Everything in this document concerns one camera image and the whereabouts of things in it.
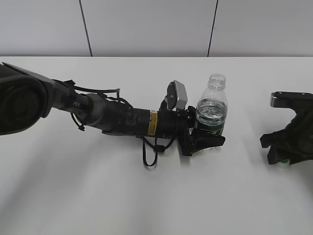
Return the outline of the left robot arm black grey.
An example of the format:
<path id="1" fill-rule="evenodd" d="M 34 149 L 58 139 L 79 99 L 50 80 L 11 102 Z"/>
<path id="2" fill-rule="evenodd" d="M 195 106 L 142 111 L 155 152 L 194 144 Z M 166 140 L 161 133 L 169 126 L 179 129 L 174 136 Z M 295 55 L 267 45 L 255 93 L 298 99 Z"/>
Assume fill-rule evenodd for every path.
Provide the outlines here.
<path id="1" fill-rule="evenodd" d="M 0 133 L 22 132 L 55 108 L 71 114 L 80 130 L 93 127 L 105 135 L 134 136 L 149 144 L 149 138 L 178 141 L 185 156 L 222 146 L 225 138 L 195 127 L 192 106 L 171 107 L 165 98 L 158 111 L 134 108 L 119 90 L 77 87 L 71 80 L 59 81 L 2 63 L 0 66 Z"/>

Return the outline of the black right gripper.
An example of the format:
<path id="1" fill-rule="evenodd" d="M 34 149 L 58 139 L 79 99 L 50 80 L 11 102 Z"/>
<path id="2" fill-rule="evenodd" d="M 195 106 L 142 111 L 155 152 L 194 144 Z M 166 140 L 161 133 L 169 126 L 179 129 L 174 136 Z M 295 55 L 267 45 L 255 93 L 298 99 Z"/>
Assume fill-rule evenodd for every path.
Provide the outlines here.
<path id="1" fill-rule="evenodd" d="M 313 111 L 296 114 L 282 130 L 260 137 L 262 148 L 270 147 L 267 158 L 271 165 L 289 160 L 297 164 L 313 159 Z"/>

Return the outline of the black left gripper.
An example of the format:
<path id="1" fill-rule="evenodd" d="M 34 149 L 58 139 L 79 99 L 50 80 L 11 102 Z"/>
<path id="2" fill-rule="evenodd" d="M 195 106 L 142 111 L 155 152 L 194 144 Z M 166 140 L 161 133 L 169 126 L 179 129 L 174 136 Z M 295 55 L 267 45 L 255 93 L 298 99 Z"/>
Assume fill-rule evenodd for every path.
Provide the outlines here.
<path id="1" fill-rule="evenodd" d="M 194 127 L 195 118 L 196 108 L 193 106 L 177 112 L 177 140 L 182 154 L 190 157 L 200 150 L 223 146 L 225 142 L 223 136 L 199 129 L 194 129 L 190 134 L 189 129 Z"/>

